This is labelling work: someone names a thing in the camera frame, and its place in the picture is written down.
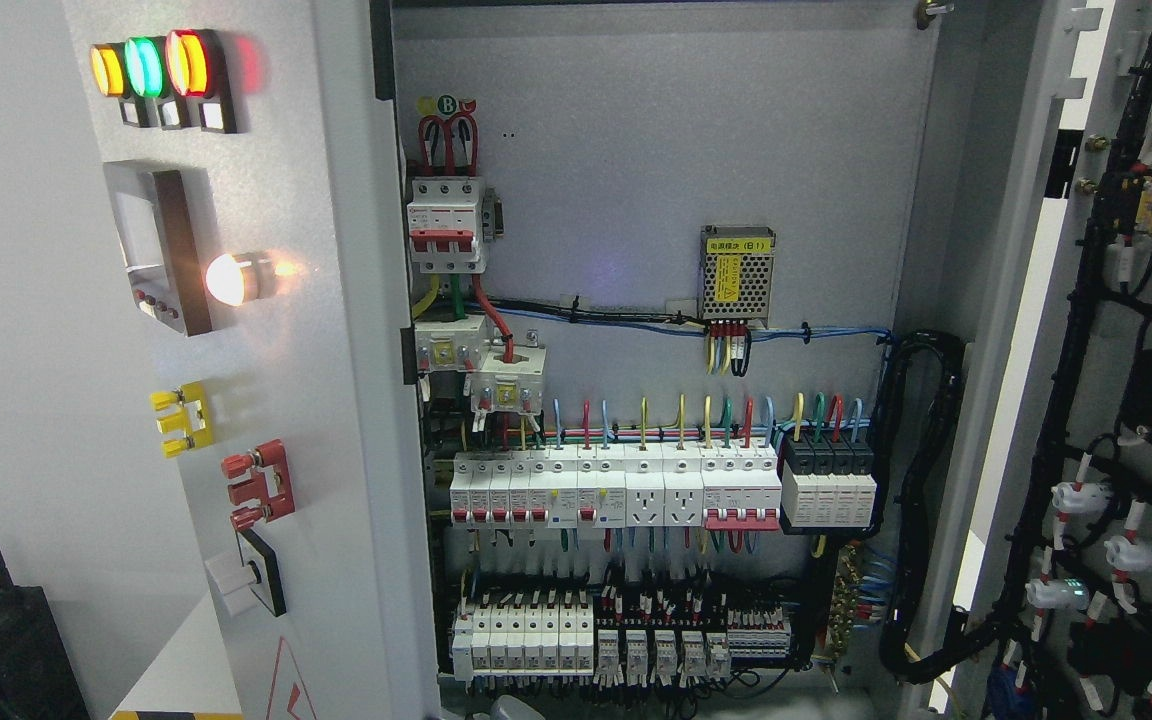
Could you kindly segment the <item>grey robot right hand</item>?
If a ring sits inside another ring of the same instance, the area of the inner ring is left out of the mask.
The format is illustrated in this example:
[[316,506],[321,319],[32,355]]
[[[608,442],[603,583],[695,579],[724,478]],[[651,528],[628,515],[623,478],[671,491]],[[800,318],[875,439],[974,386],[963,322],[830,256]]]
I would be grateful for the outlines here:
[[492,720],[544,720],[545,717],[535,710],[529,703],[511,694],[502,694],[495,698],[488,710],[488,719]]

